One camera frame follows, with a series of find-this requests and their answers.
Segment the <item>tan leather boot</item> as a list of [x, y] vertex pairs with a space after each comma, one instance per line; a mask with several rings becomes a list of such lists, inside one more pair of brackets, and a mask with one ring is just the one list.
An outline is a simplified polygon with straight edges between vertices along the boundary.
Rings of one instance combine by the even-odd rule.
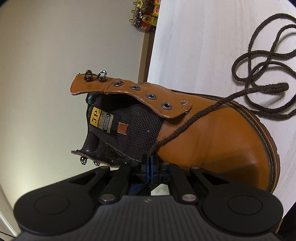
[[136, 165], [152, 152], [182, 169], [199, 166], [268, 192], [280, 158], [267, 128], [249, 109], [221, 97], [134, 83], [87, 71], [72, 95], [86, 95], [87, 137], [73, 154], [97, 164]]

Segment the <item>dark brown shoelace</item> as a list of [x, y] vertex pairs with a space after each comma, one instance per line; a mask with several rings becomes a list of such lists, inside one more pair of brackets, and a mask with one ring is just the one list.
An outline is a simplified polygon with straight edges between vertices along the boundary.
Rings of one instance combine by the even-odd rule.
[[[293, 23], [290, 25], [285, 25], [276, 34], [276, 38], [270, 48], [270, 50], [252, 50], [253, 44], [255, 42], [258, 34], [275, 20], [290, 20]], [[275, 95], [282, 92], [285, 92], [289, 89], [289, 85], [286, 82], [276, 83], [276, 84], [267, 84], [267, 85], [257, 85], [256, 81], [265, 73], [269, 67], [276, 66], [282, 69], [284, 72], [288, 73], [290, 76], [295, 77], [295, 71], [290, 68], [288, 65], [284, 64], [283, 60], [290, 60], [295, 57], [295, 50], [288, 53], [277, 53], [275, 51], [278, 42], [280, 40], [281, 34], [288, 29], [295, 28], [295, 17], [285, 14], [285, 13], [277, 13], [266, 20], [264, 20], [254, 31], [251, 36], [247, 52], [239, 56], [233, 63], [231, 67], [232, 77], [241, 83], [244, 83], [244, 89], [231, 94], [228, 97], [224, 97], [215, 104], [208, 106], [201, 111], [195, 113], [189, 120], [187, 120], [184, 124], [182, 124], [179, 128], [177, 128], [171, 135], [165, 137], [161, 141], [157, 141], [148, 152], [149, 156], [156, 153], [158, 149], [170, 141], [174, 140], [184, 131], [186, 131], [192, 124], [194, 124], [200, 118], [216, 111], [222, 105], [227, 104], [238, 97], [244, 96], [248, 104], [252, 107], [256, 108], [253, 113], [256, 115], [267, 118], [273, 121], [283, 121], [288, 120], [291, 117], [295, 116], [295, 110], [292, 110], [289, 113], [285, 113], [287, 109], [295, 104], [295, 96], [292, 97], [290, 101], [286, 104], [278, 107], [278, 108], [265, 108], [262, 105], [259, 105], [248, 97], [249, 94], [253, 93], [263, 93], [268, 95]]]

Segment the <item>cooking oil bottles cluster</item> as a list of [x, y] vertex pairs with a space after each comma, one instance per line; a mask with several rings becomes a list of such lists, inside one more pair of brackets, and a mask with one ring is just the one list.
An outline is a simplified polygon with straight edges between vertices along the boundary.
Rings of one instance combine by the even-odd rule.
[[129, 22], [137, 29], [154, 32], [157, 27], [161, 0], [134, 1]]

